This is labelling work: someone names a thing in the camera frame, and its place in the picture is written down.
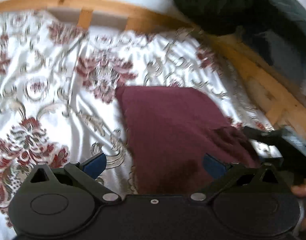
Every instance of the wooden bed frame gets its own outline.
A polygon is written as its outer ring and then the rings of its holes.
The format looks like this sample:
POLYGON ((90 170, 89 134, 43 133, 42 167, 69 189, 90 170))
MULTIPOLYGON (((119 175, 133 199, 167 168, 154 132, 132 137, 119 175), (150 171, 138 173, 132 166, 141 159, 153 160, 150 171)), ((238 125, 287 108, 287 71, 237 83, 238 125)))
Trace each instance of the wooden bed frame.
MULTIPOLYGON (((6 0, 0 2, 0 12, 49 8, 80 9, 77 25, 85 29, 90 26, 93 12, 96 11, 127 18, 125 30, 149 33, 154 31, 156 26, 168 29, 193 27, 191 23, 115 0, 6 0)), ((276 128, 290 125, 306 138, 306 108, 295 98, 295 96, 297 98, 302 96, 298 89, 292 89, 288 81, 274 74, 272 68, 258 54, 238 42, 235 36, 209 35, 208 38, 214 50, 228 58, 236 67, 250 98, 266 114, 271 124, 276 128)))

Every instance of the floral bedspread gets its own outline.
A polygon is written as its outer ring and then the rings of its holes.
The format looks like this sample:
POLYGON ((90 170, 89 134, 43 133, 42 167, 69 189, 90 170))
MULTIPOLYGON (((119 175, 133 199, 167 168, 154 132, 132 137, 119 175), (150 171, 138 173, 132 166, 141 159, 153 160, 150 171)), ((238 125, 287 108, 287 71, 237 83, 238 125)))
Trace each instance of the floral bedspread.
MULTIPOLYGON (((189 31, 103 35, 63 24, 47 12, 0 14, 0 240, 15 236, 8 205, 39 162, 62 167, 104 152, 96 179, 136 194, 115 89, 123 85, 194 87, 237 128, 272 129, 249 101, 234 67, 189 31)), ((274 147, 253 142, 260 155, 274 147)))

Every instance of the black device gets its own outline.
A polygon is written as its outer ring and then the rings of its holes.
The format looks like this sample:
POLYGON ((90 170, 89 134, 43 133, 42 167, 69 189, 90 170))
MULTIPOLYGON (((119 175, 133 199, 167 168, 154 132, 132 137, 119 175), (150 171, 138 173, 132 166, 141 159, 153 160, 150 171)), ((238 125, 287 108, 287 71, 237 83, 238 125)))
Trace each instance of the black device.
POLYGON ((302 184, 306 179, 306 140, 295 130, 285 126, 279 130, 261 131, 248 126, 242 132, 249 138, 267 145, 276 146, 282 157, 266 158, 264 162, 274 164, 279 171, 289 171, 294 174, 292 184, 302 184))
POLYGON ((17 239, 297 239, 303 210, 272 163, 246 168, 206 155, 218 179, 204 189, 122 200, 84 172, 102 156, 61 169, 36 165, 9 205, 17 239))

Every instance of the maroon cloth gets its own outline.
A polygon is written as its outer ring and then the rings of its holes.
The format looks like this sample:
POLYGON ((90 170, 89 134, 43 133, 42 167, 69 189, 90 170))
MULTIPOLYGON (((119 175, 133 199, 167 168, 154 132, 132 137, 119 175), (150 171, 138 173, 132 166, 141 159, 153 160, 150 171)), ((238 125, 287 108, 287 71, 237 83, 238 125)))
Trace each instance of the maroon cloth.
POLYGON ((228 163, 259 164, 243 133, 198 90, 123 86, 116 97, 140 194, 191 193, 206 186, 212 178, 202 166, 205 153, 228 163))

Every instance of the dark fabric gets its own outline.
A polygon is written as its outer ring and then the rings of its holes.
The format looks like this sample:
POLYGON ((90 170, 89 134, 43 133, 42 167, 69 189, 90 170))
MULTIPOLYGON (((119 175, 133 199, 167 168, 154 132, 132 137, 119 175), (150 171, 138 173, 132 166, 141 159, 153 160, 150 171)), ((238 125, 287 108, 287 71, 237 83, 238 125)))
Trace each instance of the dark fabric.
POLYGON ((253 147, 215 103, 192 88, 119 87, 140 194, 191 193, 212 181, 205 153, 256 167, 253 147))
POLYGON ((174 1, 186 16, 208 33, 231 34, 237 26, 243 26, 243 41, 269 65, 275 65, 274 57, 281 56, 272 55, 274 48, 266 39, 265 31, 274 32, 283 39, 283 46, 288 44, 294 51, 292 61, 301 62, 289 68, 279 66, 284 68, 282 74, 301 86, 302 79, 306 78, 306 10, 297 0, 174 1))

